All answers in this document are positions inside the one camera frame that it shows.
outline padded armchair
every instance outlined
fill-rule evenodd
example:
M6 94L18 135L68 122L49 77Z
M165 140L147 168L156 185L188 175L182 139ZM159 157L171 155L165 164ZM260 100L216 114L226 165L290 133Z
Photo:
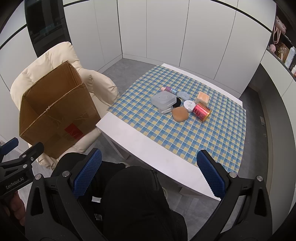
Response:
M43 55L24 69L15 79L10 89L10 95L18 110L20 110L22 95L26 90L65 61L69 61L78 71L82 81L87 86L100 117L102 118L107 113L107 108L119 98L117 87L107 76L94 70L84 69L80 64L72 44L69 42L59 43L47 50ZM99 135L99 129L95 128L68 150L65 150L58 159L54 159L43 153L37 158L37 162L46 168L53 170L64 154L68 152L84 153Z

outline white table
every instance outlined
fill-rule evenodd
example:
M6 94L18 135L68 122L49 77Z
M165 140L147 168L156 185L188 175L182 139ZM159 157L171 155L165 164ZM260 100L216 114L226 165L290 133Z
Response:
M162 66L202 82L242 106L242 102L239 99L221 88L176 67L167 64L163 64ZM214 196L198 167L143 135L111 112L108 112L97 123L97 127L121 157L125 158L125 153L113 143L116 143L127 151L127 153L132 154L154 169L172 178L176 183L189 190L189 193L192 192L196 195L208 196L220 200L220 198Z

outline blue and yellow checkered cloth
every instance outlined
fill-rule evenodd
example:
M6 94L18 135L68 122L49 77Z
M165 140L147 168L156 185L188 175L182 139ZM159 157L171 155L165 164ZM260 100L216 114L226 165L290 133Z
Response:
M200 91L208 94L208 107L212 112L204 122L193 113L189 113L184 122L174 121L171 113L163 115L151 103L150 98L160 92L162 86L187 92L193 101ZM206 149L227 172L238 173L244 149L246 110L197 80L156 66L139 78L108 110L194 165L197 165L197 152Z

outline blue gripper pad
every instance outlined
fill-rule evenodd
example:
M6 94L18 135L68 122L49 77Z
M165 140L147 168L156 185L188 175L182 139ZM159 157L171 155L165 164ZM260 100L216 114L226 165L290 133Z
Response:
M18 139L12 138L10 141L6 142L3 146L0 148L0 155L7 155L9 152L11 152L14 148L18 146Z
M196 162L215 197L223 198L225 196L224 180L202 151L197 153Z
M72 192L76 199L85 194L101 163L102 152L100 150L96 150L74 180Z

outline red can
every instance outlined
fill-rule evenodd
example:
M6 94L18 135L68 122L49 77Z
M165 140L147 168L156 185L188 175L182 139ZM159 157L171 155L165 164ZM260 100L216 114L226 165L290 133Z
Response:
M203 105L201 102L199 102L194 108L193 113L201 120L204 121L209 114L211 113L211 110Z

